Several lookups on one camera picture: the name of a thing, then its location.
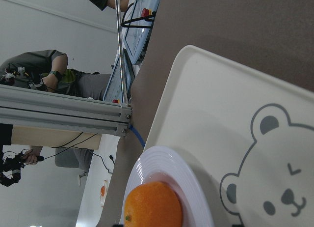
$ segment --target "orange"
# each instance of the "orange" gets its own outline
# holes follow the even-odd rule
[[[100,196],[105,195],[105,186],[103,185],[102,188],[100,189]]]
[[[137,186],[126,198],[125,227],[181,227],[182,209],[175,192],[165,183]]]

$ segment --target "bear ear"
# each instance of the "bear ear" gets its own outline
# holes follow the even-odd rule
[[[251,133],[258,140],[266,133],[278,128],[289,126],[290,118],[285,108],[278,104],[268,104],[254,114],[251,121]]]
[[[237,215],[239,211],[236,208],[236,188],[238,177],[236,174],[225,175],[220,182],[220,199],[224,208],[233,215]]]

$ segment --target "wall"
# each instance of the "wall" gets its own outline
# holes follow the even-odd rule
[[[0,62],[17,54],[58,49],[69,67],[111,73],[118,48],[115,11],[88,0],[0,0]]]
[[[0,62],[58,49],[69,56],[70,68],[111,73],[118,46],[114,10],[100,11],[88,0],[0,0],[0,12]],[[43,156],[53,154],[54,149],[43,149]],[[79,173],[56,167],[54,158],[26,166],[18,184],[0,186],[1,226],[75,226],[84,189],[78,187]]]
[[[20,152],[23,145],[5,146],[3,151]],[[41,155],[54,155],[55,149],[44,147]],[[82,199],[86,176],[81,187],[77,168],[61,168],[54,164],[54,157],[21,169],[19,183],[0,186],[1,226],[7,227],[73,227]]]

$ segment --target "blue cable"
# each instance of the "blue cable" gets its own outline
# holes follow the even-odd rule
[[[145,141],[143,140],[142,136],[140,133],[132,126],[129,126],[129,129],[135,134],[135,136],[138,138],[139,142],[141,143],[142,147],[145,147]]]

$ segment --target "computer monitor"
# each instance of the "computer monitor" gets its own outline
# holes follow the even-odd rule
[[[132,6],[132,14],[130,19],[140,18],[144,8],[151,12],[156,12],[160,0],[136,0]],[[132,22],[134,26],[153,26],[154,22],[145,20]],[[124,36],[124,45],[129,54],[131,63],[140,64],[145,56],[148,42],[152,33],[151,28],[128,28]]]
[[[127,51],[123,50],[124,56],[124,69],[125,69],[125,79],[127,86],[127,97],[130,99],[131,97],[131,85],[134,81],[135,75],[133,70],[133,65],[130,61]],[[122,90],[121,90],[121,77],[120,77],[120,57],[116,58],[116,61],[113,66],[113,72],[111,74],[109,83],[107,85],[104,99],[106,102],[113,102],[113,100],[118,100],[118,102],[122,102]]]

